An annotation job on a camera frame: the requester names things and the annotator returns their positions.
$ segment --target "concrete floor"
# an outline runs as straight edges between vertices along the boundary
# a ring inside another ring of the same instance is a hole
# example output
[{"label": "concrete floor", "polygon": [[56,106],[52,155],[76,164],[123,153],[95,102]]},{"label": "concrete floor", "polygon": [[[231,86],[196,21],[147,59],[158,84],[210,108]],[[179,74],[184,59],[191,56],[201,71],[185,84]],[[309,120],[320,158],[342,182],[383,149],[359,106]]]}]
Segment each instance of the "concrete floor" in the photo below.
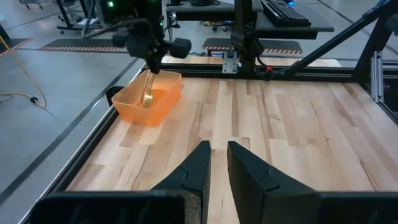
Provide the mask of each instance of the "concrete floor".
[{"label": "concrete floor", "polygon": [[[301,56],[321,46],[377,3],[375,0],[301,1],[335,27],[334,33],[319,34],[317,40],[300,40]],[[143,61],[126,54],[39,51],[55,39],[79,38],[78,33],[59,34],[55,27],[62,22],[57,18],[58,7],[51,3],[44,4],[43,10],[32,6],[29,11],[14,0],[2,0],[1,4],[0,13],[6,18],[1,24],[11,38],[34,38],[16,54],[49,101],[48,108],[43,110],[18,96],[0,98],[0,223],[17,223],[108,109],[104,90],[110,85],[128,83]],[[192,52],[202,52],[206,38],[229,37],[229,32],[215,33],[198,22],[180,22],[180,25],[181,29],[174,29],[174,37],[191,39]],[[369,25],[324,57],[338,58],[342,65],[354,66],[372,28]],[[389,40],[384,58],[398,60],[397,37]],[[0,57],[0,92],[7,91],[39,96],[9,55]]]}]

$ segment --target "cable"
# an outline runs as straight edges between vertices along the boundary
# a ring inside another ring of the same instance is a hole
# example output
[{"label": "cable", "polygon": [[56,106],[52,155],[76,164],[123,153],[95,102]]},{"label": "cable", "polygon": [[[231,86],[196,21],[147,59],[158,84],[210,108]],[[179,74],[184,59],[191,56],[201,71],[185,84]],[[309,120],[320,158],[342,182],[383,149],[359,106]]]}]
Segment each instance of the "cable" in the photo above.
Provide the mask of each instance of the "cable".
[{"label": "cable", "polygon": [[36,88],[38,89],[38,91],[40,92],[40,94],[43,97],[43,101],[44,104],[40,103],[39,100],[37,99],[37,97],[34,96],[29,96],[28,94],[25,93],[0,93],[0,96],[24,96],[28,99],[30,99],[30,102],[37,104],[39,107],[41,108],[46,108],[47,107],[47,99],[42,91],[42,89],[39,87],[39,84],[37,84],[37,82],[31,77],[31,75],[29,75],[29,73],[27,72],[27,70],[24,68],[22,62],[18,59],[18,57],[14,54],[14,51],[12,51],[10,49],[10,47],[7,45],[6,41],[3,39],[3,37],[1,37],[0,35],[0,41],[2,42],[2,44],[4,44],[4,46],[6,47],[7,51],[10,53],[10,55],[14,58],[14,60],[16,61],[16,63],[18,64],[18,66],[22,69],[22,71],[24,71],[24,73],[28,76],[28,78],[32,81],[32,83],[36,86]]},{"label": "cable", "polygon": [[273,71],[272,67],[268,66],[264,62],[262,62],[262,60],[260,59],[260,56],[257,56],[257,61],[260,63],[260,65],[264,66],[264,68],[266,69],[265,74],[268,75],[268,77],[265,77],[262,75],[261,76],[263,77],[263,79],[265,81],[270,81],[274,77],[274,71]]},{"label": "cable", "polygon": [[218,0],[190,0],[190,3],[192,6],[212,6],[220,4]]},{"label": "cable", "polygon": [[91,8],[90,8],[90,13],[88,14],[88,19],[86,20],[85,27],[81,33],[81,36],[84,37],[87,34],[88,27],[90,26],[91,20],[94,18],[94,13],[95,13],[95,0],[91,0]]}]

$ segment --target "metal bracket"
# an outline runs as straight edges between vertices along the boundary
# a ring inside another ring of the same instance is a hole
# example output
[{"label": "metal bracket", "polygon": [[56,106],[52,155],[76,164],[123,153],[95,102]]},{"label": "metal bracket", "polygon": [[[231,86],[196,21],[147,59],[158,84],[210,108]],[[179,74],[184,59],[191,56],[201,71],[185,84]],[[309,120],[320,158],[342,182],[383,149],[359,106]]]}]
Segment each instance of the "metal bracket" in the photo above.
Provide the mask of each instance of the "metal bracket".
[{"label": "metal bracket", "polygon": [[236,74],[238,72],[238,53],[234,50],[229,50],[223,54],[223,73]]},{"label": "metal bracket", "polygon": [[376,103],[384,102],[382,52],[375,51],[371,59],[371,96]]}]

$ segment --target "green light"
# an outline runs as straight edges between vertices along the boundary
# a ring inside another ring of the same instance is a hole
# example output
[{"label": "green light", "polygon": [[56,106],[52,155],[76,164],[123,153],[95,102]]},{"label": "green light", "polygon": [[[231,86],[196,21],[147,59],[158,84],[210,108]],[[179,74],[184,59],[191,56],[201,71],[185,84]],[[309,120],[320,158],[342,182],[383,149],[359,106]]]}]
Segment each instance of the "green light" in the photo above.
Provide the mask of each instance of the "green light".
[{"label": "green light", "polygon": [[108,7],[114,7],[114,3],[112,1],[108,1]]}]

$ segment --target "keyboard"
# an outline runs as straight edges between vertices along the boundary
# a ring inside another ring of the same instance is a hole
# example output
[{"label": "keyboard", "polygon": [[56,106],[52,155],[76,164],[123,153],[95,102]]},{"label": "keyboard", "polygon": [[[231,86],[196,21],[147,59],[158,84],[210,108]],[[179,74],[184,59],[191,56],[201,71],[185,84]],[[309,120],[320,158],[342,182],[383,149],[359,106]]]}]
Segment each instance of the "keyboard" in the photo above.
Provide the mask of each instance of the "keyboard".
[{"label": "keyboard", "polygon": [[264,14],[276,27],[309,27],[311,22],[283,0],[261,0]]}]

